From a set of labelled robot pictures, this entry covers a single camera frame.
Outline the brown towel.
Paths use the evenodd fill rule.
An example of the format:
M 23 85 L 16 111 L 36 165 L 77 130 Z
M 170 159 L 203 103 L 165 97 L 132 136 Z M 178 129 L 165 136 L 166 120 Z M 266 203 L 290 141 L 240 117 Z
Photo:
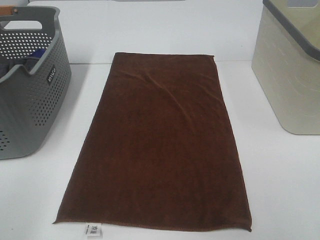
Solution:
M 114 55 L 56 222 L 251 230 L 212 55 Z

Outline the grey perforated plastic basket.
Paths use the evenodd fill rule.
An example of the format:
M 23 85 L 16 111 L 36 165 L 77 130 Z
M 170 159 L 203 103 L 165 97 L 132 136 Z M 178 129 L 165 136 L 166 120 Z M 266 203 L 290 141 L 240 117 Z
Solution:
M 15 65 L 0 78 L 0 157 L 21 158 L 44 141 L 66 96 L 71 67 L 59 22 L 59 9 L 50 6 L 16 7 L 3 22 L 36 21 L 41 28 L 0 30 L 0 64 L 30 57 L 46 49 L 31 71 Z

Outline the blue cloth in basket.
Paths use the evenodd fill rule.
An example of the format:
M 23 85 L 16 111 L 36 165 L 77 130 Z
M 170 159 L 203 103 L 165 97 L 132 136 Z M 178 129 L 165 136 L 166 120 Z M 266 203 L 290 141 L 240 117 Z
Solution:
M 39 48 L 39 49 L 35 50 L 33 53 L 31 53 L 29 56 L 32 58 L 40 59 L 45 52 L 46 52 L 45 48 Z

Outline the beige plastic basket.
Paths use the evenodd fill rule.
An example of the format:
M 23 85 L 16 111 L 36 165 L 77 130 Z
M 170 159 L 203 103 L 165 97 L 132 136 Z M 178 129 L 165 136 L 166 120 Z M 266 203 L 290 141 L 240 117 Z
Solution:
M 265 0 L 252 70 L 282 128 L 320 133 L 320 2 Z

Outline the grey cloth in basket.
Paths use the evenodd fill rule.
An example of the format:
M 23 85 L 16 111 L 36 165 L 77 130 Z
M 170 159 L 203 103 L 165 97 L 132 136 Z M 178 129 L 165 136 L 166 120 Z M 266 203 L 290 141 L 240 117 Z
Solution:
M 8 63 L 0 64 L 0 77 L 5 76 L 15 65 L 23 65 L 30 72 L 38 61 L 39 58 L 37 57 L 10 59 Z

